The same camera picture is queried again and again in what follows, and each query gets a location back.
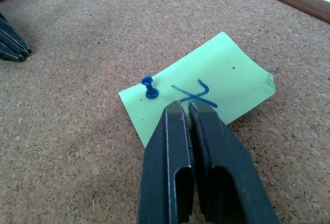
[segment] handwritten mark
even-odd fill
[[[200,93],[197,93],[197,94],[191,94],[191,93],[189,93],[189,92],[187,92],[187,91],[184,91],[184,90],[182,90],[182,89],[180,89],[180,88],[178,88],[178,87],[172,85],[172,87],[173,87],[174,89],[176,89],[176,90],[178,90],[178,91],[184,93],[185,95],[188,95],[188,96],[189,96],[189,97],[187,97],[187,98],[181,99],[180,102],[182,103],[182,102],[185,102],[185,101],[188,101],[188,100],[193,100],[193,99],[195,99],[195,100],[198,100],[198,101],[203,102],[203,103],[205,103],[205,104],[209,104],[209,105],[211,105],[211,106],[214,107],[214,108],[218,108],[218,105],[217,105],[216,103],[211,102],[211,101],[208,101],[208,100],[203,99],[203,98],[200,98],[201,96],[206,95],[206,94],[210,91],[210,89],[209,89],[209,87],[208,87],[206,84],[204,84],[200,79],[198,79],[197,82],[198,82],[198,83],[204,88],[204,91],[203,91],[203,92],[200,92]]]

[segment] black metal object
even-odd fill
[[[24,61],[31,49],[0,13],[0,59]]]
[[[194,172],[206,221],[279,224],[248,151],[218,114],[192,101],[189,116],[190,131],[180,104],[167,106],[146,146],[137,223],[188,222]]]

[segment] cork board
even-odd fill
[[[277,92],[230,124],[282,223],[329,223],[330,26],[276,0],[7,0],[0,223],[135,223],[143,145],[118,92],[225,31]],[[190,223],[203,223],[195,201]]]

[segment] blue push pin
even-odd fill
[[[141,81],[141,84],[146,86],[145,96],[148,99],[155,99],[159,95],[159,91],[156,88],[153,88],[153,86],[151,85],[153,81],[154,81],[153,78],[151,78],[150,76],[144,77],[143,80]]]

